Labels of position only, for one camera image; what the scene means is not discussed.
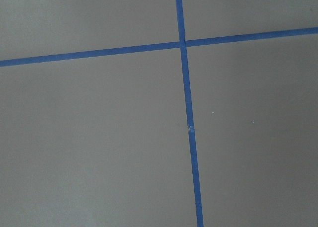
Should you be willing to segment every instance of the blue painter's tape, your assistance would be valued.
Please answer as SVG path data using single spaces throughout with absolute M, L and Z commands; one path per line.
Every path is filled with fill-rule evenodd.
M 269 39 L 269 38 L 277 38 L 277 37 L 290 37 L 290 36 L 309 35 L 309 34 L 318 34 L 318 27 L 189 40 L 189 41 L 186 41 L 186 46 L 194 47 L 194 46 L 202 46 L 202 45 Z
M 0 61 L 0 67 L 41 63 L 41 62 L 63 61 L 63 60 L 88 58 L 88 57 L 110 56 L 110 55 L 135 53 L 135 52 L 156 51 L 156 50 L 172 49 L 172 48 L 179 48 L 179 47 L 180 47 L 179 42 L 167 42 L 167 43 L 141 45 L 141 46 L 133 46 L 133 47 L 121 47 L 121 48 L 103 49 L 103 50 L 95 50 L 95 51 L 86 51 L 86 52 L 74 52 L 74 53 L 40 56 L 40 57 L 29 57 L 29 58 Z
M 192 111 L 188 55 L 187 55 L 187 48 L 186 48 L 186 43 L 185 43 L 183 6 L 182 6 L 182 0 L 175 0 L 175 1 L 176 1 L 176 9 L 177 9 L 179 39 L 180 39 L 180 51 L 181 51 L 181 63 L 182 63 L 182 74 L 183 74 L 183 85 L 184 85 L 184 96 L 185 96 L 185 108 L 186 108 L 187 123 L 188 123 L 188 128 L 189 128 L 189 144 L 190 144 L 190 154 L 191 154 L 191 165 L 192 165 L 192 176 L 193 176 L 194 198 L 195 198 L 196 215 L 197 215 L 197 225 L 198 225 L 198 227 L 203 227 L 203 214 L 202 214 L 201 190 L 200 190 L 200 179 L 199 179 L 199 167 L 198 167 L 197 148 L 196 148 L 196 142 L 195 142 L 195 130 L 194 130 L 193 111 Z

